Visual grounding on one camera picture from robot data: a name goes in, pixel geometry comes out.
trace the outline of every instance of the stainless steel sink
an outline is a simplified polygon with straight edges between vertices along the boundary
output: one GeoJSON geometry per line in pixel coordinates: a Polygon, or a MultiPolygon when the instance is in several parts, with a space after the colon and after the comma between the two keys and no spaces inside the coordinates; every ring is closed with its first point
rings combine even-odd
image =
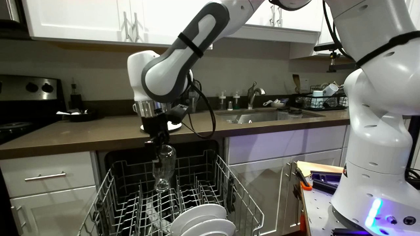
{"type": "MultiPolygon", "coordinates": [[[[260,111],[252,113],[230,113],[230,114],[220,114],[220,117],[226,119],[230,123],[242,124],[242,123],[253,123],[253,122],[263,122],[263,121],[281,121],[288,120],[288,118],[282,118],[279,115],[278,111],[260,111]]],[[[302,118],[317,117],[317,115],[311,115],[308,113],[303,113],[302,118]]]]}

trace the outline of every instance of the kitchen counter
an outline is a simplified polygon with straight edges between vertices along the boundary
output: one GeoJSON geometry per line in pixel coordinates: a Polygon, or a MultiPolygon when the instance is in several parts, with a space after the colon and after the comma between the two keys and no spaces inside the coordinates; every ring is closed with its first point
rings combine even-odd
{"type": "MultiPolygon", "coordinates": [[[[275,109],[255,109],[255,111],[270,110],[275,109]]],[[[233,124],[216,115],[216,132],[213,138],[350,124],[347,110],[306,113],[317,117],[233,124]]],[[[212,123],[208,112],[191,114],[191,118],[197,133],[201,135],[211,133],[212,123]]],[[[188,117],[184,119],[184,123],[189,125],[188,117]]],[[[141,121],[137,116],[113,116],[81,123],[59,121],[0,145],[0,159],[142,147],[149,136],[140,131],[140,125],[141,121]]],[[[199,138],[185,126],[171,133],[172,143],[197,140],[199,138]]]]}

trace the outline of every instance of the black strap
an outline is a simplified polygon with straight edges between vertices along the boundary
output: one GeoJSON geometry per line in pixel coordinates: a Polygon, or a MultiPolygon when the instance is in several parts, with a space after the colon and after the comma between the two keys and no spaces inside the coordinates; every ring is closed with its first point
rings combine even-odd
{"type": "Polygon", "coordinates": [[[189,48],[191,48],[194,53],[201,58],[204,53],[200,50],[187,36],[185,36],[182,32],[178,35],[178,38],[182,40],[189,48]]]}
{"type": "Polygon", "coordinates": [[[398,46],[408,43],[408,41],[419,38],[420,37],[420,31],[413,31],[410,33],[400,34],[398,36],[395,36],[394,38],[390,39],[388,43],[386,43],[383,46],[380,46],[378,49],[368,53],[366,56],[362,57],[360,60],[356,62],[357,66],[362,66],[366,62],[370,61],[374,57],[382,54],[383,52],[398,46]]]}

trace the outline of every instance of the plate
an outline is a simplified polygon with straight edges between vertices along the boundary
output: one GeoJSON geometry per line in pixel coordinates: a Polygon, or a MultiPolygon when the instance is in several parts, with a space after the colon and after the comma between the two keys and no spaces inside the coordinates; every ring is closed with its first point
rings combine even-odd
{"type": "Polygon", "coordinates": [[[225,235],[233,236],[236,231],[236,226],[232,222],[225,219],[207,220],[203,223],[197,224],[187,230],[182,236],[210,236],[210,235],[225,235]]]}
{"type": "Polygon", "coordinates": [[[180,236],[191,227],[207,220],[225,219],[226,209],[218,204],[203,204],[180,214],[171,225],[171,236],[180,236]]]}
{"type": "Polygon", "coordinates": [[[174,125],[174,124],[172,124],[172,122],[168,121],[168,131],[173,131],[173,130],[179,129],[179,128],[181,128],[181,126],[182,126],[182,123],[174,125]]]}

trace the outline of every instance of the wall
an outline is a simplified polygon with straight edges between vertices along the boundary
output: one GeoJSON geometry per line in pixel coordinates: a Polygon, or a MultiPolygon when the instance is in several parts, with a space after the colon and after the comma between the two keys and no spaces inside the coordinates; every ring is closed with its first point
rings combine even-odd
{"type": "MultiPolygon", "coordinates": [[[[325,60],[288,60],[289,47],[289,43],[222,39],[196,63],[194,76],[204,94],[216,96],[221,90],[245,95],[253,81],[267,94],[290,94],[295,87],[293,73],[311,84],[342,84],[350,73],[325,73],[325,60]]],[[[12,40],[1,40],[0,52],[0,73],[61,79],[66,98],[72,78],[84,100],[133,98],[126,70],[128,52],[65,50],[47,42],[12,40]]]]}

